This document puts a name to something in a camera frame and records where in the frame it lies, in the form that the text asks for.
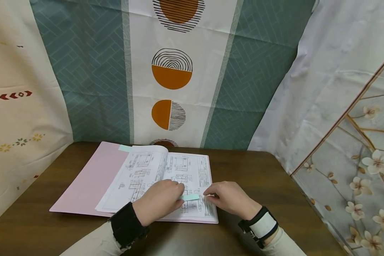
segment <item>wrist band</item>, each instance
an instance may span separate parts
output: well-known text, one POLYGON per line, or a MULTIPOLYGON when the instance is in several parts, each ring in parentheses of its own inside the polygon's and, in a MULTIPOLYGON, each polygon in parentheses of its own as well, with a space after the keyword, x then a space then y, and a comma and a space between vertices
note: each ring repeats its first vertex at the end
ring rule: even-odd
POLYGON ((266 207, 262 207, 251 220, 241 220, 238 225, 244 233, 250 233, 252 235, 260 248, 265 247, 265 240, 273 235, 279 227, 276 219, 266 207))
POLYGON ((131 202, 117 211, 108 221, 111 222, 114 237, 121 245, 121 249, 129 249, 135 240, 146 237, 149 232, 148 227, 141 225, 131 202))

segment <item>herringbone pattern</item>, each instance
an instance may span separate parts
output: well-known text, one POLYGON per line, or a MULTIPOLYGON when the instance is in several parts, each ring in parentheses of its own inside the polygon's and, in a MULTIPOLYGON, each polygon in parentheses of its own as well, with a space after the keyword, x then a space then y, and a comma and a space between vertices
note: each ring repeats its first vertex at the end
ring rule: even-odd
POLYGON ((74 140, 129 143, 121 0, 31 0, 74 140))
POLYGON ((289 70, 314 0, 244 0, 205 148, 246 150, 289 70))

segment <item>red arrow pattern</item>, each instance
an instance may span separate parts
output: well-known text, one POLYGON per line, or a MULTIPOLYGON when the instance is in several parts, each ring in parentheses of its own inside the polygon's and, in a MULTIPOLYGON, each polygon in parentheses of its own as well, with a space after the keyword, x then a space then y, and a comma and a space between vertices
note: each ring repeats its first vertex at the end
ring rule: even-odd
POLYGON ((29 97, 31 94, 33 94, 33 92, 30 92, 30 91, 12 92, 11 94, 1 94, 0 99, 2 99, 2 100, 18 99, 18 98, 21 98, 24 96, 29 97))

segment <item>engineering drawing page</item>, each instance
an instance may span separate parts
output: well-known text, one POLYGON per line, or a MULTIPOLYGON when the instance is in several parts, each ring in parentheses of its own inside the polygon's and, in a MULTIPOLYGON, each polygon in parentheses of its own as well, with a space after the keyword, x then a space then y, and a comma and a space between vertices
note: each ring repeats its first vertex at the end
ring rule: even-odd
POLYGON ((168 153, 163 179, 171 179, 185 185, 184 195, 198 194, 200 199, 185 202, 178 210, 162 220, 194 220, 217 223, 215 205, 205 200, 203 192, 212 183, 209 157, 197 154, 168 153))
POLYGON ((163 146, 132 146, 127 159, 95 209, 116 213, 138 200, 152 184, 164 178, 168 150, 163 146))

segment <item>hand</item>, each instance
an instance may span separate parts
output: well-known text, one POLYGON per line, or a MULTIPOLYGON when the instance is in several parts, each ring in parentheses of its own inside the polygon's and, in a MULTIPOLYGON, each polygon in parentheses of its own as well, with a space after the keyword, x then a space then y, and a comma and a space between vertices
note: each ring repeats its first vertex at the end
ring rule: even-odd
POLYGON ((179 200, 185 186, 171 180, 154 183, 132 207, 142 226, 149 226, 154 221, 165 217, 181 207, 184 200, 179 200))
POLYGON ((203 192, 203 195, 207 196, 206 199, 209 202, 222 210, 246 220, 254 218, 262 208, 259 203, 251 199, 243 189, 233 181, 212 183, 212 185, 203 192))

